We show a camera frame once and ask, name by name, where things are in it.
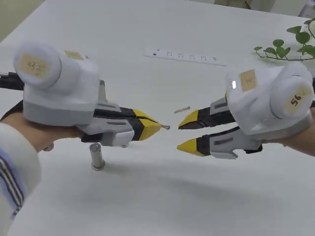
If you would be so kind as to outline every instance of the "sleeve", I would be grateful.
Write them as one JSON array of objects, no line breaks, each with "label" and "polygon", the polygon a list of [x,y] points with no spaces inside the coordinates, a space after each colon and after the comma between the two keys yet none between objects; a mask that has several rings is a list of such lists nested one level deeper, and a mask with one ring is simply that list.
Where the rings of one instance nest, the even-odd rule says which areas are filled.
[{"label": "sleeve", "polygon": [[0,236],[7,235],[40,179],[36,150],[16,129],[0,123]]}]

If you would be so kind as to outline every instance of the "plant stem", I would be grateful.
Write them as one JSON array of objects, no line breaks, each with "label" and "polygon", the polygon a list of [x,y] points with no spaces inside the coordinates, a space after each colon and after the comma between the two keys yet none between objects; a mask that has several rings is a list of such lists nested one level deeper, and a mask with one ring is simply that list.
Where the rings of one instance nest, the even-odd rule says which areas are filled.
[{"label": "plant stem", "polygon": [[[260,55],[257,51],[256,51],[257,55],[260,57],[260,58],[269,58],[269,59],[273,59],[273,60],[277,60],[277,58],[273,58],[273,57],[270,57],[268,56],[262,56]],[[304,61],[304,60],[314,60],[314,58],[306,58],[306,59],[288,59],[287,57],[285,57],[285,59],[283,58],[278,58],[278,60],[288,60],[288,61]]]},{"label": "plant stem", "polygon": [[309,24],[307,25],[307,28],[309,29],[309,32],[311,33],[311,35],[312,35],[313,39],[315,39],[314,34],[311,32],[311,27],[310,27],[310,24],[311,24],[311,23],[309,23]]}]

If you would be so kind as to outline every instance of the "label sticker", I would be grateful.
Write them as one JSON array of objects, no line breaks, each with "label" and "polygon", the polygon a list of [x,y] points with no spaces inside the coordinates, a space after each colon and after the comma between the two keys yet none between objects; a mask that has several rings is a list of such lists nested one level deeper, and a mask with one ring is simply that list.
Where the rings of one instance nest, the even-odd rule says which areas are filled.
[{"label": "label sticker", "polygon": [[245,71],[239,74],[241,80],[242,91],[250,91],[257,87],[257,78],[255,75],[255,70]]},{"label": "label sticker", "polygon": [[291,115],[297,113],[299,108],[307,101],[307,97],[312,95],[312,93],[312,90],[308,86],[300,85],[296,93],[286,102],[286,111]]},{"label": "label sticker", "polygon": [[18,68],[22,72],[44,79],[50,71],[51,63],[29,53],[20,56]]},{"label": "label sticker", "polygon": [[69,57],[71,59],[83,60],[83,57],[78,52],[65,50],[64,53],[66,54],[67,57]]}]

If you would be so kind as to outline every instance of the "table surface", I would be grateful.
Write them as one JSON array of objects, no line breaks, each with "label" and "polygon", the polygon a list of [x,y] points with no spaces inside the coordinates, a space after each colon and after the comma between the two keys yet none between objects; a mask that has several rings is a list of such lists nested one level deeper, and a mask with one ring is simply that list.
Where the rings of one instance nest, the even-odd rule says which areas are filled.
[{"label": "table surface", "polygon": [[[107,98],[169,124],[128,148],[104,147],[90,168],[88,145],[56,142],[41,153],[42,182],[10,236],[310,236],[315,233],[315,158],[280,145],[237,160],[176,150],[229,128],[177,130],[188,112],[224,95],[226,70],[273,65],[252,53],[305,19],[180,0],[47,0],[0,44],[0,71],[13,69],[24,40],[87,53]],[[146,47],[217,56],[228,67],[144,57]],[[1,90],[6,112],[22,93]]]}]

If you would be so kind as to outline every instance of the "outlet socket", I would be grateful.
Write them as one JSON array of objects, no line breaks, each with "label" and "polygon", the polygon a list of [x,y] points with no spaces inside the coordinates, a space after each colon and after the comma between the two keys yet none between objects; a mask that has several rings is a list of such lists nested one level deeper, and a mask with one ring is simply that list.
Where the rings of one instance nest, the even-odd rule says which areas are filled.
[{"label": "outlet socket", "polygon": [[227,66],[225,63],[222,63],[218,60],[217,57],[207,56],[207,55],[196,55],[189,54],[184,52],[175,52],[171,50],[165,49],[146,49],[145,57],[151,58],[160,58],[160,59],[169,59],[169,60],[179,60],[179,61],[187,61],[194,63],[202,63],[202,64],[213,64],[220,66]]}]

